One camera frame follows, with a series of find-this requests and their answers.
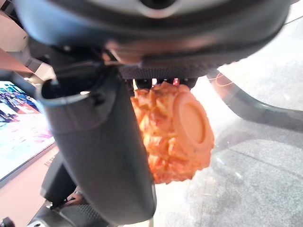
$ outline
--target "person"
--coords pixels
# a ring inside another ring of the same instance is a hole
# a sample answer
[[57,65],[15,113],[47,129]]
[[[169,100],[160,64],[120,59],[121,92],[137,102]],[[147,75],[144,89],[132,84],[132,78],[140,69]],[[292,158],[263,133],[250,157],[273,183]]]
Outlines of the person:
[[32,108],[34,108],[35,110],[39,111],[36,105],[36,100],[34,100],[32,97],[26,96],[26,103],[30,105]]
[[18,113],[18,111],[19,111],[19,108],[16,106],[16,101],[15,100],[13,100],[12,98],[11,98],[11,96],[5,96],[5,98],[4,98],[5,100],[7,100],[7,105],[12,109],[12,110],[14,110],[16,113]]

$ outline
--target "black plastic cover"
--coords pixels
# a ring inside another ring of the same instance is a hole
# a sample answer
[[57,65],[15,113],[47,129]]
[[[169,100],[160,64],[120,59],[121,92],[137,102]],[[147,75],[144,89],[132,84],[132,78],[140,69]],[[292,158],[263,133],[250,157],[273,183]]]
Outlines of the black plastic cover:
[[126,85],[112,68],[89,94],[55,98],[47,81],[37,98],[84,197],[107,222],[132,224],[156,209],[147,152]]

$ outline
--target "shiny floor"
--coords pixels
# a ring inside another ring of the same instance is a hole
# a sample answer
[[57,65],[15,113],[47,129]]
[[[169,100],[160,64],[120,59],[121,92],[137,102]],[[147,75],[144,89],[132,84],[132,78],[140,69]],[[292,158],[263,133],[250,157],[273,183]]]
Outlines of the shiny floor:
[[[220,71],[260,101],[303,110],[303,18],[263,50]],[[245,121],[200,78],[192,93],[212,125],[209,168],[157,185],[156,227],[302,227],[303,134]]]

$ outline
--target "orange wire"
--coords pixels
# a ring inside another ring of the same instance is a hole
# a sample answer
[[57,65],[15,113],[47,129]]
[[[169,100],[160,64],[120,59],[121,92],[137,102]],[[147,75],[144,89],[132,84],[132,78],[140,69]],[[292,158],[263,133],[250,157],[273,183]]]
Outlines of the orange wire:
[[216,85],[219,86],[219,87],[225,87],[225,86],[228,86],[228,85],[230,85],[230,84],[233,84],[233,82],[230,82],[229,84],[224,84],[224,85],[219,84],[219,83],[218,83],[218,78],[223,77],[223,76],[224,76],[224,75],[223,75],[222,73],[219,72],[218,75],[217,75],[215,78],[208,79],[208,80],[210,81],[210,80],[214,80],[214,79],[215,79],[215,80],[216,80]]

